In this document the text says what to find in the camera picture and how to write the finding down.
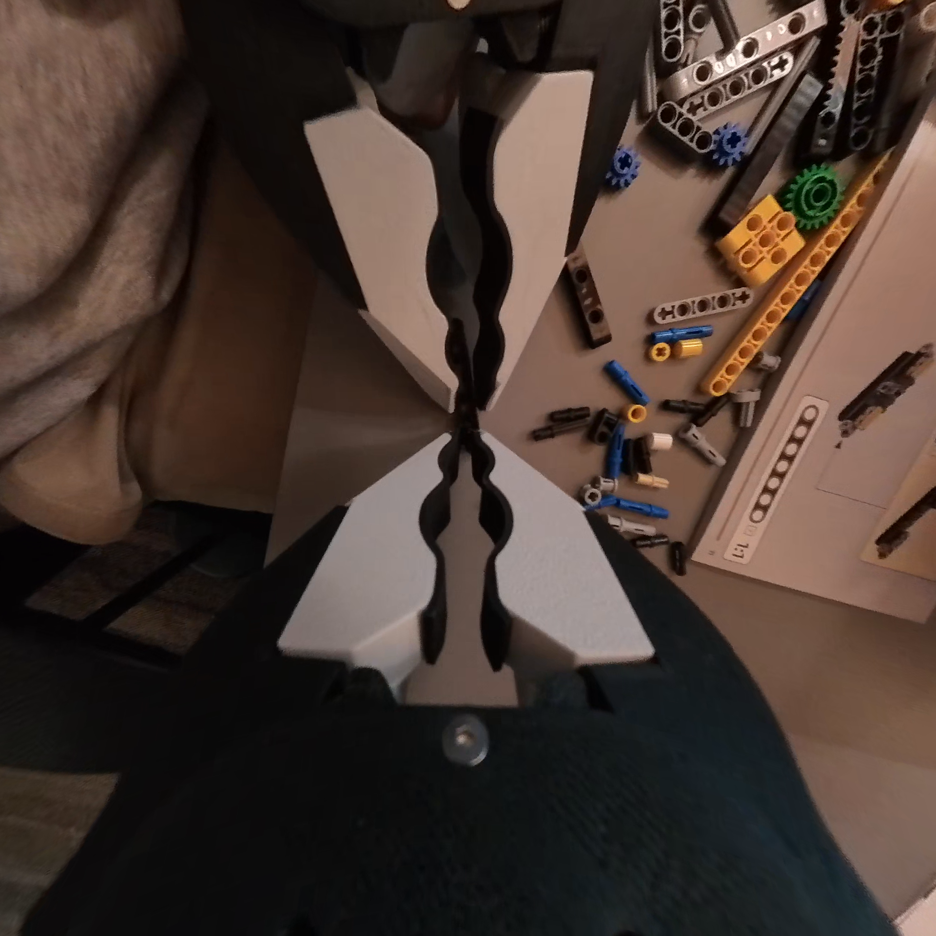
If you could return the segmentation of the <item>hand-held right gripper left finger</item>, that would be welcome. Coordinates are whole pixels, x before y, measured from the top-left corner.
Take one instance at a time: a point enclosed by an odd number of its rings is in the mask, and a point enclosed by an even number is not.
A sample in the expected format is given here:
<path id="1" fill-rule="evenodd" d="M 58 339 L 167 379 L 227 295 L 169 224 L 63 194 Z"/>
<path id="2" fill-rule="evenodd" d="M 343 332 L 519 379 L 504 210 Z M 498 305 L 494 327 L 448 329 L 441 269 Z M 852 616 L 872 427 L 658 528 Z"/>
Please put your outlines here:
<path id="1" fill-rule="evenodd" d="M 377 671 L 397 701 L 438 662 L 469 570 L 441 544 L 460 472 L 446 431 L 353 498 L 277 641 L 282 654 Z"/>

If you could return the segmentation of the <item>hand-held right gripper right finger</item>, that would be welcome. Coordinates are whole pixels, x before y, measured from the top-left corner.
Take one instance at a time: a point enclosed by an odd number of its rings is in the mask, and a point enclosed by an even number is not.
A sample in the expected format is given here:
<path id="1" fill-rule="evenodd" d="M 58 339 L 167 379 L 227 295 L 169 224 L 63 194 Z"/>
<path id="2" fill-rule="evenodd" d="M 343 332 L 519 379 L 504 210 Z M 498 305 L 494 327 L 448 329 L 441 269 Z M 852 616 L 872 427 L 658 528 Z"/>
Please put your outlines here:
<path id="1" fill-rule="evenodd" d="M 556 676 L 636 664 L 652 643 L 583 506 L 490 433 L 468 439 L 491 544 L 480 625 L 491 668 L 508 667 L 518 703 Z"/>

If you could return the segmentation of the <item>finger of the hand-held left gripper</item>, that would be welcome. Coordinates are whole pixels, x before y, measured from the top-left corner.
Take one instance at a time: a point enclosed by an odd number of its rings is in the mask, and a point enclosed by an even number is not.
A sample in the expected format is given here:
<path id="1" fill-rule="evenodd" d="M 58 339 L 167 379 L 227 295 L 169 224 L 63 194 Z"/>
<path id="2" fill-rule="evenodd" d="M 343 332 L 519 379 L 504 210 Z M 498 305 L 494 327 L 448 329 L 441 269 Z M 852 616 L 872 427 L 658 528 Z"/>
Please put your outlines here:
<path id="1" fill-rule="evenodd" d="M 474 400 L 498 401 L 566 263 L 593 76 L 473 57 L 462 85 L 460 168 L 479 230 Z"/>
<path id="2" fill-rule="evenodd" d="M 469 274 L 456 242 L 464 233 L 458 183 L 459 127 L 408 135 L 348 69 L 356 103 L 304 123 L 315 167 L 357 277 L 359 313 L 445 412 L 460 379 L 447 356 L 449 328 L 472 330 Z"/>

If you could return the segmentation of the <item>dark grey short lego beam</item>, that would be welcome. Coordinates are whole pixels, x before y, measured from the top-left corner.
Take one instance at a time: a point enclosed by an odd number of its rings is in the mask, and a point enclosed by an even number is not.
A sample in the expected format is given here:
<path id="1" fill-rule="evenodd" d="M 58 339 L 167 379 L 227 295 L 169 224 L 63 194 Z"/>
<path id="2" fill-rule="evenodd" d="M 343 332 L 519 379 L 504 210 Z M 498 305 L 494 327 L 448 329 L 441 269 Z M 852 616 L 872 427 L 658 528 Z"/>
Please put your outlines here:
<path id="1" fill-rule="evenodd" d="M 712 150 L 712 134 L 672 101 L 659 104 L 649 130 L 675 156 L 688 161 L 700 159 Z"/>

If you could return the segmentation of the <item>dark grey holed lego beam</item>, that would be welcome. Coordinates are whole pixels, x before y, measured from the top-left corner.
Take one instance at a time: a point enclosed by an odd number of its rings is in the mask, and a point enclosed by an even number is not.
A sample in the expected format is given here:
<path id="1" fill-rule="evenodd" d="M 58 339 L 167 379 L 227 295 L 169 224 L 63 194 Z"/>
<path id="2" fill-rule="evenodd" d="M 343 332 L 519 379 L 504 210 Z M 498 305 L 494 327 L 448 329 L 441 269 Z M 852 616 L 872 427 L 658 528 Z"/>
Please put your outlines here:
<path id="1" fill-rule="evenodd" d="M 684 56 L 686 26 L 684 1 L 659 1 L 658 64 L 676 68 Z"/>

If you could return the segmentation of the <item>black short lego brick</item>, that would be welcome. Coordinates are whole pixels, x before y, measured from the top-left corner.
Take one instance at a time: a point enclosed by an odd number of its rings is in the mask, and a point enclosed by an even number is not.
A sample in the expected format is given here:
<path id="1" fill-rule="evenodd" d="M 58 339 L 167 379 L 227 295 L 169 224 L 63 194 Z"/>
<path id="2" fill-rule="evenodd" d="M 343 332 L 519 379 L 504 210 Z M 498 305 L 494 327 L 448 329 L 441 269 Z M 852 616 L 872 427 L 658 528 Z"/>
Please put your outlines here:
<path id="1" fill-rule="evenodd" d="M 578 311 L 583 338 L 591 349 L 610 343 L 612 335 L 591 267 L 581 245 L 565 260 L 565 277 Z"/>

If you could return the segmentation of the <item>pile of small lego pins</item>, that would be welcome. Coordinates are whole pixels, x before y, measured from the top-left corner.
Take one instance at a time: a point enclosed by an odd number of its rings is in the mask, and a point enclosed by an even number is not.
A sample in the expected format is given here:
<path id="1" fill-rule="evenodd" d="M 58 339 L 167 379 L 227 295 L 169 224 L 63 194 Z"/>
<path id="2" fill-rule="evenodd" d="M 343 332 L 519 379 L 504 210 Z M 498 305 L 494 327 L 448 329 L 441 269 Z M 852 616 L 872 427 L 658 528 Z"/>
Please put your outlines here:
<path id="1" fill-rule="evenodd" d="M 705 350 L 704 340 L 711 336 L 712 326 L 670 327 L 656 330 L 648 335 L 647 357 L 650 362 L 663 363 L 667 360 L 684 360 L 697 357 Z M 685 446 L 706 463 L 722 467 L 726 459 L 717 448 L 708 441 L 702 429 L 725 407 L 732 405 L 737 410 L 739 428 L 749 428 L 753 424 L 756 406 L 762 397 L 762 388 L 726 386 L 727 381 L 716 380 L 723 392 L 707 395 L 704 402 L 689 399 L 666 398 L 659 402 L 659 407 L 666 413 L 688 417 L 678 431 L 645 431 L 637 436 L 628 437 L 627 432 L 640 426 L 648 417 L 652 400 L 639 386 L 633 375 L 616 359 L 607 362 L 603 373 L 626 396 L 628 405 L 615 412 L 603 407 L 592 415 L 590 407 L 567 407 L 550 411 L 546 423 L 530 430 L 531 441 L 542 442 L 577 431 L 593 445 L 604 448 L 603 472 L 596 479 L 586 484 L 579 494 L 586 511 L 617 509 L 641 518 L 665 520 L 670 514 L 667 510 L 644 502 L 637 502 L 633 497 L 626 498 L 618 493 L 623 483 L 650 490 L 666 490 L 670 487 L 668 479 L 653 470 L 653 454 L 672 450 L 674 439 L 679 439 Z M 633 546 L 641 549 L 665 546 L 672 571 L 680 577 L 687 574 L 687 547 L 657 531 L 652 524 L 638 524 L 627 517 L 607 516 L 609 525 L 631 536 Z"/>

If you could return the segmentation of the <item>light grey long lego beam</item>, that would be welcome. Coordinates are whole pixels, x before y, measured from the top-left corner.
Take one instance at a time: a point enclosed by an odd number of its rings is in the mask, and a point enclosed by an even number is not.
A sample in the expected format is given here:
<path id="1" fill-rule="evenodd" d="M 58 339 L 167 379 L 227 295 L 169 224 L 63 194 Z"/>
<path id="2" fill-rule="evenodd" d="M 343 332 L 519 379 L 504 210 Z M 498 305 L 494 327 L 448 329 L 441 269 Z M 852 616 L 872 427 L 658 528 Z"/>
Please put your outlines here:
<path id="1" fill-rule="evenodd" d="M 726 52 L 710 54 L 686 65 L 663 81 L 660 95 L 663 100 L 683 101 L 750 64 L 789 48 L 825 28 L 826 23 L 825 3 L 809 2 L 742 37 Z"/>

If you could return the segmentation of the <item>black long lego beam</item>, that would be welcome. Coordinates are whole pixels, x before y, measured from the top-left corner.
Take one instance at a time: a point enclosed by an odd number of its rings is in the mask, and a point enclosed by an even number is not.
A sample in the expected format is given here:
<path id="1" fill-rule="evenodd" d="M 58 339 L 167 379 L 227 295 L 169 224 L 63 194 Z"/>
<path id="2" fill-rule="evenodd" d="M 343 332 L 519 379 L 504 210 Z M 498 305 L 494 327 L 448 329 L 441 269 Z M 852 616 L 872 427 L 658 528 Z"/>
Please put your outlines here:
<path id="1" fill-rule="evenodd" d="M 734 228 L 746 214 L 756 192 L 773 169 L 782 151 L 796 134 L 807 113 L 818 99 L 823 85 L 804 72 L 746 156 L 738 172 L 723 190 L 706 222 L 708 233 L 718 239 Z"/>

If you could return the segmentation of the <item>thin light grey lego liftarm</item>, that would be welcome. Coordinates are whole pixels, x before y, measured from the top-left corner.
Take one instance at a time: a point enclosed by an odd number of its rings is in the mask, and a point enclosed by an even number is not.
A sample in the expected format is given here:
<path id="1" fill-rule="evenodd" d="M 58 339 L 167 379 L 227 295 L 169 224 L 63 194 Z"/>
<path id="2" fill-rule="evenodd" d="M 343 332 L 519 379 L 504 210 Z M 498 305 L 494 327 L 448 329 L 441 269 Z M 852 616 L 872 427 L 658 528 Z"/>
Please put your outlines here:
<path id="1" fill-rule="evenodd" d="M 682 327 L 690 321 L 748 308 L 755 298 L 749 287 L 734 287 L 717 293 L 662 303 L 649 313 L 649 321 L 663 328 Z"/>

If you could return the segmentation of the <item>black lego gear rack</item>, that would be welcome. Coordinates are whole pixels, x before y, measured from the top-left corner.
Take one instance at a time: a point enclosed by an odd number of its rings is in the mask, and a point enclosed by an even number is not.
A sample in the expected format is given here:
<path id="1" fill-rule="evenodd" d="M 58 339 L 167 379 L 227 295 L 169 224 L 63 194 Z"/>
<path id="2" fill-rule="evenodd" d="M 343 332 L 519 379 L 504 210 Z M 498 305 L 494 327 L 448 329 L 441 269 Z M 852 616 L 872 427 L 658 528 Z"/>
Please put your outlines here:
<path id="1" fill-rule="evenodd" d="M 831 158 L 835 149 L 863 8 L 862 1 L 826 2 L 828 30 L 821 43 L 817 75 L 823 86 L 801 139 L 801 157 L 806 162 Z"/>

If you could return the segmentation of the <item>green lego gear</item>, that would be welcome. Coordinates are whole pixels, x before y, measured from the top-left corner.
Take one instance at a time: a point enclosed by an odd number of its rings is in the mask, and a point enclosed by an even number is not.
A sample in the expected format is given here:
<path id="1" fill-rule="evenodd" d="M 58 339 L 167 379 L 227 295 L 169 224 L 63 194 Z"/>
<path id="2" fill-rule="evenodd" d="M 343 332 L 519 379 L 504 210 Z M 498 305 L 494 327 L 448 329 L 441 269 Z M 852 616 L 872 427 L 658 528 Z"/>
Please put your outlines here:
<path id="1" fill-rule="evenodd" d="M 831 165 L 815 164 L 797 174 L 780 192 L 779 205 L 789 212 L 799 230 L 823 228 L 836 216 L 844 198 L 844 185 Z"/>

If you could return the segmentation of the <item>open lego instruction booklet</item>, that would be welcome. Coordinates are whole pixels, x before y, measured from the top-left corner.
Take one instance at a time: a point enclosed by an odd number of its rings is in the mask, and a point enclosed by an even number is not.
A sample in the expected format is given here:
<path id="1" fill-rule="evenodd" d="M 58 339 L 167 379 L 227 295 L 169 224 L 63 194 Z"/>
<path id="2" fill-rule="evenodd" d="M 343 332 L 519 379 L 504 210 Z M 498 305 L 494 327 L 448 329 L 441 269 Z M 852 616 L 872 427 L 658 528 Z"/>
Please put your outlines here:
<path id="1" fill-rule="evenodd" d="M 782 356 L 695 562 L 909 622 L 934 609 L 934 514 L 876 545 L 934 486 L 934 172 L 929 108 Z"/>

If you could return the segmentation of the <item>person's tan trousers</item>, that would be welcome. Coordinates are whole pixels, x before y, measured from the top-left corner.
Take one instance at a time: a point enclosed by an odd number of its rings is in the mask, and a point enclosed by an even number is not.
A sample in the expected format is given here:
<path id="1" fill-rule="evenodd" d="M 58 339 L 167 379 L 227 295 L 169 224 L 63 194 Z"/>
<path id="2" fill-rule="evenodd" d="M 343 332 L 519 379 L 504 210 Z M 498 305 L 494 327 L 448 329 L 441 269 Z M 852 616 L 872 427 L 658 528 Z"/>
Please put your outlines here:
<path id="1" fill-rule="evenodd" d="M 124 430 L 147 500 L 273 512 L 317 269 L 217 142 L 175 307 L 140 350 Z"/>

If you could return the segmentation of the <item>person's grey sweatshirt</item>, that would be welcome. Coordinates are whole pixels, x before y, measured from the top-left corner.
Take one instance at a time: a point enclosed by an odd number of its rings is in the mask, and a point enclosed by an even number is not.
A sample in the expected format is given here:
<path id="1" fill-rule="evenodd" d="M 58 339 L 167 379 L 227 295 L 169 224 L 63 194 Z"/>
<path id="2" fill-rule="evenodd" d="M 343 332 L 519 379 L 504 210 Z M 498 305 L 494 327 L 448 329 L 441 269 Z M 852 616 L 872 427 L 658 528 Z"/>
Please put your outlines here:
<path id="1" fill-rule="evenodd" d="M 143 493 L 139 341 L 190 252 L 206 100 L 178 2 L 2 2 L 2 513 L 100 545 Z"/>

